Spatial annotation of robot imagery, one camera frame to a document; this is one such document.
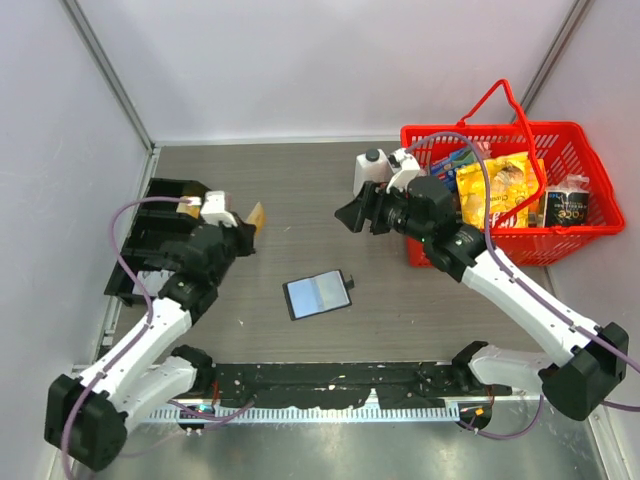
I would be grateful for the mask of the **gold VIP card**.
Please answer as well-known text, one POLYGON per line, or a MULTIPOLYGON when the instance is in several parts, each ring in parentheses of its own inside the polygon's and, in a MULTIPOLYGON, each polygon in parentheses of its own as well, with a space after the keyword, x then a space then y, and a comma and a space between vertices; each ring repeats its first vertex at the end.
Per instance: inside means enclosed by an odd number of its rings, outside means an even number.
POLYGON ((266 213, 261 202, 257 202, 246 218, 246 223, 255 227, 255 236, 258 236, 266 223, 266 213))

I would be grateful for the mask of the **black leather card holder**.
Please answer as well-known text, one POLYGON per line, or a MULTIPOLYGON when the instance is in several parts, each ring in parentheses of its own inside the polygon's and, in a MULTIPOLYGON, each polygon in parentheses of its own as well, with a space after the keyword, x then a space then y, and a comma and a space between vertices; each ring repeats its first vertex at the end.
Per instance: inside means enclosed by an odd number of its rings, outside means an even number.
POLYGON ((297 321, 351 306, 354 287, 354 278, 337 269, 286 282, 282 290, 290 320, 297 321))

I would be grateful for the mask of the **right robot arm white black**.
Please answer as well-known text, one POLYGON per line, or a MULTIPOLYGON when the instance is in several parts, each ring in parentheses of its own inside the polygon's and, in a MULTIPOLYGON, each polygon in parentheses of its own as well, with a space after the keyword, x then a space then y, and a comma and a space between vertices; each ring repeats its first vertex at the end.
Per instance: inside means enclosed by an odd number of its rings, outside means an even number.
POLYGON ((543 395, 560 413, 586 419, 626 376, 629 335, 618 324, 600 326, 540 287, 463 222, 451 192, 434 177, 417 177, 404 190, 367 181, 335 217, 349 231, 396 231, 421 243, 431 265, 490 300, 542 348, 540 355, 478 343, 451 380, 465 395, 486 384, 543 395))

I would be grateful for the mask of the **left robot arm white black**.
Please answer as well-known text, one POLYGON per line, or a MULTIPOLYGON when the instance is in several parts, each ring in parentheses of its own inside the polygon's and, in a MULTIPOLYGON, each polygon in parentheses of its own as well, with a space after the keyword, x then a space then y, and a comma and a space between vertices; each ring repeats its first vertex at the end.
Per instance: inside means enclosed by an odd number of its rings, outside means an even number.
POLYGON ((187 393, 206 396, 215 367, 204 351, 182 345, 158 367, 153 362, 190 330, 218 298, 233 262, 255 252, 255 225, 204 224, 173 243, 176 271, 145 316, 100 360, 77 377, 62 374, 49 387, 44 439, 66 459, 105 469, 127 437, 156 407, 187 393))

